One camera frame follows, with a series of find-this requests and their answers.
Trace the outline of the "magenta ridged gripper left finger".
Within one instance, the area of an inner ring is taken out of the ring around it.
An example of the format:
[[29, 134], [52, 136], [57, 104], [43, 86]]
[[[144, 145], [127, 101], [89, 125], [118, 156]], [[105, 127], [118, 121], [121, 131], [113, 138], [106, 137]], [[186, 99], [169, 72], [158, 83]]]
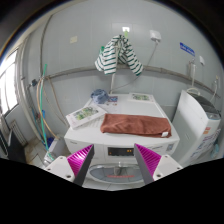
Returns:
[[78, 186], [82, 186], [94, 156], [94, 145], [91, 144], [68, 157], [59, 156], [45, 170]]

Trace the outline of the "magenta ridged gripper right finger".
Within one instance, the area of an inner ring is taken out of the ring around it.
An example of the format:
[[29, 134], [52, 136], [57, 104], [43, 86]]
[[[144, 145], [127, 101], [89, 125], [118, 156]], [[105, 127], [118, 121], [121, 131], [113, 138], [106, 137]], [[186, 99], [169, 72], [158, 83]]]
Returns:
[[134, 145], [134, 155], [145, 184], [150, 184], [182, 169], [182, 166], [169, 155], [159, 155], [139, 144]]

